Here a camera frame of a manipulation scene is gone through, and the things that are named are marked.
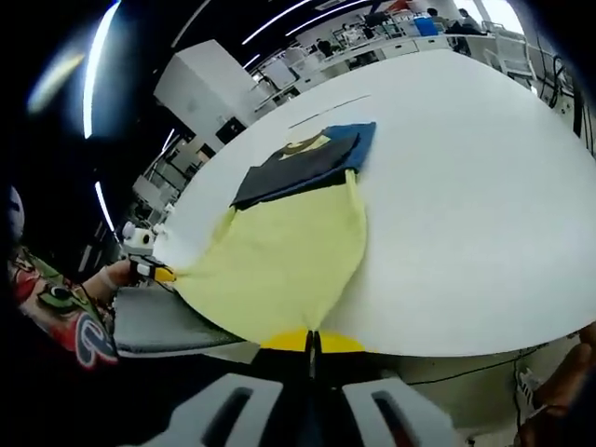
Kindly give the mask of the person's left hand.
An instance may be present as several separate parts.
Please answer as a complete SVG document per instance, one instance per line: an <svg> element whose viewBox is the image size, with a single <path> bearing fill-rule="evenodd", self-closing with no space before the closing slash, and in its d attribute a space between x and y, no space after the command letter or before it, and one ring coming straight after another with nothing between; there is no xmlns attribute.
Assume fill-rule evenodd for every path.
<svg viewBox="0 0 596 447"><path fill-rule="evenodd" d="M139 275L134 267L135 263L131 260L120 260L104 266L98 275L108 289L116 291L121 287L133 286L139 281Z"/></svg>

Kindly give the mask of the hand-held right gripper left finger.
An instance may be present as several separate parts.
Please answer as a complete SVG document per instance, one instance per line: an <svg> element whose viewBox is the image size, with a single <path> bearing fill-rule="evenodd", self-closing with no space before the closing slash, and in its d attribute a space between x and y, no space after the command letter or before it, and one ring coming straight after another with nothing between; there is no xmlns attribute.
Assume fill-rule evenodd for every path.
<svg viewBox="0 0 596 447"><path fill-rule="evenodd" d="M228 373L179 405L157 446L259 446L283 384Z"/></svg>

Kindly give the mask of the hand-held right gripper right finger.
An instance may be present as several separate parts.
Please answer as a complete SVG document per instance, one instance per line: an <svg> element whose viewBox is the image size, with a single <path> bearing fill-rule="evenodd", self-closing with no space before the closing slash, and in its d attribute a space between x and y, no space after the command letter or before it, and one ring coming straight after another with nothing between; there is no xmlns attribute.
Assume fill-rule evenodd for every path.
<svg viewBox="0 0 596 447"><path fill-rule="evenodd" d="M313 444L339 446L455 446L451 417L398 377L325 387L321 364L327 345L313 332Z"/></svg>

